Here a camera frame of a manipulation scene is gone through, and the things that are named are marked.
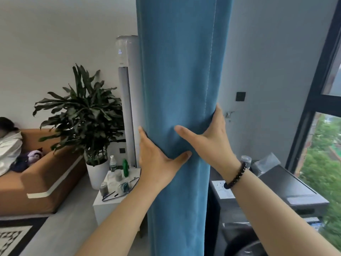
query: person sitting on sofa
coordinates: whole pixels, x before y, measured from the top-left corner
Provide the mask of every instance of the person sitting on sofa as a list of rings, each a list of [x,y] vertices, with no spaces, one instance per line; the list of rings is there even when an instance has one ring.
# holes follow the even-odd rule
[[[23,137],[14,123],[0,117],[0,176],[9,171],[11,164],[21,153]]]

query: window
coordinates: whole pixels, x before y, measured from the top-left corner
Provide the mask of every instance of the window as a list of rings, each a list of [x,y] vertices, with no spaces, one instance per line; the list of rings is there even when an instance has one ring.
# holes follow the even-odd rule
[[[341,251],[341,0],[302,112],[286,168],[329,202],[321,234]]]

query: tile floor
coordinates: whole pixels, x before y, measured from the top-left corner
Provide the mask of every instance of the tile floor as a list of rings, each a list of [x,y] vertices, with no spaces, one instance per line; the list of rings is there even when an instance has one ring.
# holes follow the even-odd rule
[[[20,256],[73,256],[97,227],[92,208],[96,195],[85,175]],[[143,238],[136,236],[128,256],[149,256],[146,223],[141,231]]]

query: hand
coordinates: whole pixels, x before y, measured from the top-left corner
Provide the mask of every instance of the hand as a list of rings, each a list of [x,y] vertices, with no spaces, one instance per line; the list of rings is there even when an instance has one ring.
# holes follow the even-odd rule
[[[232,152],[225,130],[225,119],[219,105],[215,108],[210,126],[202,135],[197,135],[183,126],[175,126],[174,129],[224,178],[232,180],[235,177],[241,163]]]
[[[192,152],[187,151],[174,160],[169,159],[146,135],[142,127],[140,133],[140,159],[141,176],[139,183],[156,187],[159,193],[174,178],[181,166],[191,157]]]

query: black hair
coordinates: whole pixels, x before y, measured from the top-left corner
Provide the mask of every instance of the black hair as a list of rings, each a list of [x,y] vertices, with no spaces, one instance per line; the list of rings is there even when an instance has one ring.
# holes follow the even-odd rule
[[[0,117],[0,129],[5,130],[7,132],[19,130],[14,126],[14,123],[10,119],[5,117]]]

